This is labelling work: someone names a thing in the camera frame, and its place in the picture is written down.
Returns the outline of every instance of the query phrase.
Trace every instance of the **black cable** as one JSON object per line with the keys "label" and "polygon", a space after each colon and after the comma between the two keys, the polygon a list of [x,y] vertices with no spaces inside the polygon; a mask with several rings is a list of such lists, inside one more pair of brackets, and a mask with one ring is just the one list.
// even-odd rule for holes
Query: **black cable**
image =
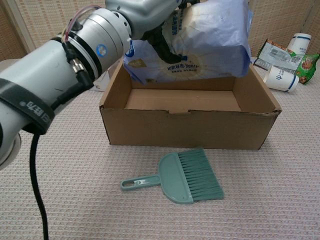
{"label": "black cable", "polygon": [[38,146],[39,138],[40,138],[40,135],[38,134],[33,135],[32,144],[30,148],[30,161],[29,161],[30,178],[31,178],[33,193],[34,193],[36,202],[38,203],[39,210],[42,217],[43,239],[49,240],[47,213],[46,213],[44,202],[42,201],[42,198],[41,198],[41,194],[38,186],[38,180],[37,180],[37,170],[36,170],[36,155],[37,155],[37,146]]}

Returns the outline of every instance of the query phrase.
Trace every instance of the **brush bristles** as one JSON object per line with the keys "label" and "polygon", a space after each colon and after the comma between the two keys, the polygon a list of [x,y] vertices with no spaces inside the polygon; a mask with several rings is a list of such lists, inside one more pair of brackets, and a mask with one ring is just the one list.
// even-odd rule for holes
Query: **brush bristles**
{"label": "brush bristles", "polygon": [[224,198],[203,149],[179,152],[178,156],[194,201]]}

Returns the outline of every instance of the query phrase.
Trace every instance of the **brush handle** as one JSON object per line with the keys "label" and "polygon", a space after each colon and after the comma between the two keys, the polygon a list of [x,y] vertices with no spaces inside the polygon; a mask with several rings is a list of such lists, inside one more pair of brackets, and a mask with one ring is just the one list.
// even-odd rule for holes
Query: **brush handle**
{"label": "brush handle", "polygon": [[130,178],[124,180],[121,183],[122,190],[134,190],[134,189],[141,189],[141,188],[148,188],[160,185],[160,177],[159,175],[151,175],[151,176],[141,176]]}

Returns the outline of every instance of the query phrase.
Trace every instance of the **green snack package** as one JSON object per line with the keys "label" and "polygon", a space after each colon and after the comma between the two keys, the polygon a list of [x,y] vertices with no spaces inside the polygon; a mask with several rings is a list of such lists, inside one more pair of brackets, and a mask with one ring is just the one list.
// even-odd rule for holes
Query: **green snack package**
{"label": "green snack package", "polygon": [[296,69],[296,75],[299,77],[300,83],[306,84],[313,77],[319,57],[320,53],[305,55],[303,57]]}

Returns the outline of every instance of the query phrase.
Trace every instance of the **wall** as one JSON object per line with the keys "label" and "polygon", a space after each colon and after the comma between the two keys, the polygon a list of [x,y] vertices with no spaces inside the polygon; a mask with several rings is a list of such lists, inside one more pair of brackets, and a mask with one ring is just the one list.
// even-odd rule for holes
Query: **wall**
{"label": "wall", "polygon": [[60,33],[77,10],[104,0],[8,0],[15,1],[36,48]]}
{"label": "wall", "polygon": [[302,32],[312,36],[307,52],[309,54],[320,53],[320,0],[314,2]]}
{"label": "wall", "polygon": [[315,1],[320,2],[320,0],[250,0],[249,7],[254,13],[249,37],[252,56],[258,54],[266,39],[287,47],[292,36],[303,29]]}
{"label": "wall", "polygon": [[0,0],[0,29],[0,61],[19,59],[26,55],[27,51],[16,32],[14,24],[10,21],[2,0]]}
{"label": "wall", "polygon": [[[61,32],[75,10],[88,4],[105,6],[104,0],[7,1],[16,2],[36,47]],[[249,0],[249,6],[254,12],[249,37],[253,56],[267,38],[286,47],[301,31],[312,35],[309,53],[319,51],[320,0]]]}

